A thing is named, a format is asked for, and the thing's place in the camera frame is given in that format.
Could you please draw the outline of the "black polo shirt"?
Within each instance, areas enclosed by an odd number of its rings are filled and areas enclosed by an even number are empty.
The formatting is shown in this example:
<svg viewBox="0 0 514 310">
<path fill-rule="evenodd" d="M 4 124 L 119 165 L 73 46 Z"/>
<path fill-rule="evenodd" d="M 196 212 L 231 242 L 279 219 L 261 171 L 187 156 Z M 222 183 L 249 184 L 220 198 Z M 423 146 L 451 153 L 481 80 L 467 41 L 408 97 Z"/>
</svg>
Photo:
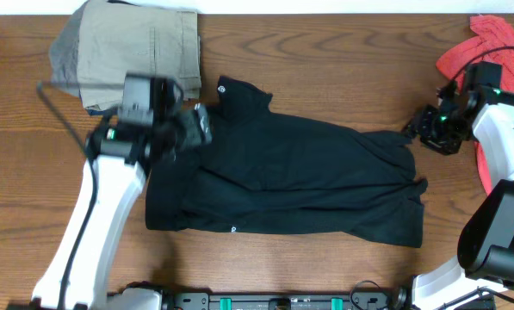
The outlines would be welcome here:
<svg viewBox="0 0 514 310">
<path fill-rule="evenodd" d="M 220 77 L 211 143 L 152 167 L 151 230 L 342 232 L 418 248 L 427 182 L 409 139 L 274 113 L 270 93 Z"/>
</svg>

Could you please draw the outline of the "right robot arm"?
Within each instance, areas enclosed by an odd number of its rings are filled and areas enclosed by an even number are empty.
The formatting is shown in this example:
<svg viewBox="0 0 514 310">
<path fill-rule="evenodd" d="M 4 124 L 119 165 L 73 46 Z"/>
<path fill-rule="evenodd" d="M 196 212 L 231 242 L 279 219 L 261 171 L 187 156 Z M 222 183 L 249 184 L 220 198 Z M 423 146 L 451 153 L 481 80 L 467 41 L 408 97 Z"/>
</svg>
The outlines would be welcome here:
<svg viewBox="0 0 514 310">
<path fill-rule="evenodd" d="M 393 309 L 493 309 L 514 304 L 514 93 L 479 78 L 462 88 L 449 82 L 407 126 L 429 148 L 454 154 L 477 141 L 486 157 L 492 191 L 464 226 L 455 257 L 415 276 L 393 296 Z"/>
</svg>

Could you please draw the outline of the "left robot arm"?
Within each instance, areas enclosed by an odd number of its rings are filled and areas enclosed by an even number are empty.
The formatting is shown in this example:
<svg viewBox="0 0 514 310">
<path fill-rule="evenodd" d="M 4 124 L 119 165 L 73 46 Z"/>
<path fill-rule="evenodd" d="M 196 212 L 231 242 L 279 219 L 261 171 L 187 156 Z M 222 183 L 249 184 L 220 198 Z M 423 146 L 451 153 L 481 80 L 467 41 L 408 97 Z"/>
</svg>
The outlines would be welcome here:
<svg viewBox="0 0 514 310">
<path fill-rule="evenodd" d="M 123 228 L 146 185 L 153 159 L 172 159 L 212 139 L 204 106 L 109 111 L 84 146 L 86 161 L 77 203 L 59 248 L 36 283 L 26 309 L 161 309 L 162 289 L 135 284 L 108 292 Z"/>
</svg>

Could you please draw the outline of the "folded beige khaki pants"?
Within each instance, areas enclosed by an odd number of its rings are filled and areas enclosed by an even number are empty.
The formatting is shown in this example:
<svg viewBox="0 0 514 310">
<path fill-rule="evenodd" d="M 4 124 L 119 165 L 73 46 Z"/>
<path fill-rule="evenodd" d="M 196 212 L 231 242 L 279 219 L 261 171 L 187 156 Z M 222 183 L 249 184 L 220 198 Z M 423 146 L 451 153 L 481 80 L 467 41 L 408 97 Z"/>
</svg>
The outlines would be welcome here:
<svg viewBox="0 0 514 310">
<path fill-rule="evenodd" d="M 197 14 L 109 1 L 88 1 L 79 30 L 77 80 L 86 109 L 122 102 L 129 73 L 172 76 L 188 99 L 200 97 Z"/>
</svg>

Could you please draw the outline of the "folded grey garment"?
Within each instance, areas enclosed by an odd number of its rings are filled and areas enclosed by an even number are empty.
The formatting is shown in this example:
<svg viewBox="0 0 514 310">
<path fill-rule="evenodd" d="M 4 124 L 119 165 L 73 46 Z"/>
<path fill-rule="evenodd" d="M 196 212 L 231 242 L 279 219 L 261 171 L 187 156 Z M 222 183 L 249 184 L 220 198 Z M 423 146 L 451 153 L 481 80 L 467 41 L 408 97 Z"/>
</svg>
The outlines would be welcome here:
<svg viewBox="0 0 514 310">
<path fill-rule="evenodd" d="M 51 81 L 60 90 L 75 97 L 80 97 L 80 86 L 77 79 L 77 57 L 80 27 L 86 4 L 83 3 L 70 16 L 48 52 L 52 67 Z"/>
</svg>

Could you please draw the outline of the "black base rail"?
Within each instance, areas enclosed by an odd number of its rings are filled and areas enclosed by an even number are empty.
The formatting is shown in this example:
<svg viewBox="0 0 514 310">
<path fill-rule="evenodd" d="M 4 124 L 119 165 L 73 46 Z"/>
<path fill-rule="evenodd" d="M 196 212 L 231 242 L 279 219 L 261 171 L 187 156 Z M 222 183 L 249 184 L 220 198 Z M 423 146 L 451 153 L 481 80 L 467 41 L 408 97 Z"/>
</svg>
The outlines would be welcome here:
<svg viewBox="0 0 514 310">
<path fill-rule="evenodd" d="M 414 309 L 401 290 L 392 297 L 378 288 L 348 294 L 213 294 L 207 291 L 174 293 L 149 282 L 133 282 L 109 294 L 106 309 L 155 310 L 381 310 Z"/>
</svg>

